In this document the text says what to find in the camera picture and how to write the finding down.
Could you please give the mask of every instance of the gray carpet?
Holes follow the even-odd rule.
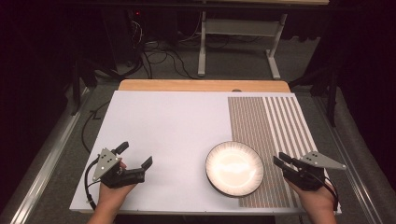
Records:
[[[221,46],[221,44],[218,40],[209,42],[209,45],[212,47]],[[240,40],[235,40],[231,41],[225,48],[208,49],[205,78],[271,79],[268,64],[263,54],[262,45],[265,44],[268,44],[268,41],[259,40],[251,43],[243,43]],[[302,75],[316,44],[317,41],[299,43],[295,39],[281,41],[276,52],[276,62],[282,79],[291,81]],[[160,53],[160,50],[154,49],[154,47],[155,45],[150,47],[152,51],[147,52],[149,61],[156,63],[151,65],[153,78],[185,78],[183,76],[186,73],[183,71],[181,61],[177,59],[177,56],[171,51],[168,51],[170,55],[174,56],[176,62],[174,63],[171,56]],[[183,59],[189,75],[196,77],[198,47],[179,45],[178,47],[173,47],[173,49]],[[142,68],[136,74],[130,76],[130,78],[147,78],[147,72]],[[90,110],[98,108],[111,99],[112,93],[117,87],[117,82],[99,78],[99,85],[96,89],[92,90],[88,103],[81,108],[81,117],[67,142],[64,153],[59,159],[43,195],[27,223],[85,223],[89,219],[90,215],[71,212],[68,209],[89,156],[81,142],[81,131],[91,114]],[[340,91],[338,92],[335,111],[337,127],[333,129],[329,128],[328,122],[323,118],[323,110],[320,102],[325,101],[325,99],[311,97],[308,87],[298,87],[293,91],[297,95],[297,99],[302,107],[305,119],[319,151],[335,160],[343,161],[343,154],[339,153],[338,135],[334,137],[333,132],[339,133],[342,144],[347,149],[347,155],[352,160],[355,166],[354,168],[356,168],[361,177],[361,183],[367,189],[370,199],[373,201],[375,208],[377,208],[376,212],[381,217],[383,223],[396,223],[395,214],[392,212],[396,210],[394,191],[389,186],[386,178],[364,145],[364,141],[356,129],[353,118],[350,117],[347,111],[342,93]],[[103,118],[105,114],[106,106],[99,110],[97,117]],[[91,119],[88,122],[84,137],[88,148],[93,146],[101,122],[102,119]],[[43,147],[37,155],[29,173],[26,174],[8,207],[3,212],[0,219],[1,223],[9,223],[13,218],[24,195],[33,182],[40,164],[43,163],[48,153],[49,150]],[[340,194],[343,214],[337,217],[338,223],[375,223],[370,221],[370,218],[367,218],[370,214],[367,214],[363,209],[364,202],[357,196],[356,186],[351,184],[351,177],[346,172],[340,171],[329,171],[329,174],[337,184]],[[131,223],[178,223],[185,221],[185,219],[180,219],[179,217],[131,217]],[[219,222],[215,219],[200,221],[206,223]],[[256,223],[256,221],[257,223],[264,223],[264,220],[259,218],[254,220],[242,219],[240,223]],[[298,222],[299,220],[296,216],[276,217],[276,223],[278,224]],[[304,217],[304,222],[309,223],[306,217]]]

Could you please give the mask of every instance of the hand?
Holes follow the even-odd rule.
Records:
[[[285,180],[299,195],[301,204],[313,223],[336,223],[333,212],[334,197],[326,188],[307,191],[300,189],[288,179]]]
[[[121,161],[120,167],[125,169],[126,165]],[[135,186],[136,185],[127,185],[118,189],[110,189],[105,184],[100,183],[99,201],[88,223],[112,223],[125,201],[126,196]]]

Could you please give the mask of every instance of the dark background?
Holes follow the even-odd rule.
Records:
[[[337,14],[329,26],[327,16],[291,13],[282,38],[297,35],[304,41],[322,36],[307,73],[326,66],[334,53],[345,58],[337,70],[339,86],[368,148],[396,189],[396,8],[386,0],[340,1],[346,7],[361,3],[359,13]],[[191,32],[198,15],[143,12],[149,34],[174,44],[177,26]],[[98,9],[64,9],[51,1],[2,1],[0,31],[3,210],[64,112],[74,56],[80,54],[107,67],[114,66],[114,57]]]

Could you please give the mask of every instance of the table leg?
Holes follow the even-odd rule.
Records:
[[[202,22],[201,22],[201,48],[199,51],[199,61],[198,61],[198,77],[205,76],[206,67],[206,12],[202,12]]]
[[[282,17],[280,18],[279,25],[277,26],[276,34],[274,36],[273,46],[271,49],[268,49],[266,51],[266,56],[267,56],[268,63],[270,65],[273,79],[280,79],[280,74],[279,74],[279,71],[276,66],[274,55],[275,55],[277,45],[279,44],[280,36],[282,35],[282,32],[283,32],[283,27],[285,27],[285,22],[286,22],[287,17],[288,17],[288,14],[282,14]]]

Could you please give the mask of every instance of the wooden strip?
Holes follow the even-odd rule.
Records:
[[[119,91],[256,91],[290,92],[289,85],[279,80],[177,80],[126,79]]]
[[[206,0],[207,2],[243,2],[243,3],[263,3],[263,4],[291,4],[322,6],[329,5],[329,0]]]

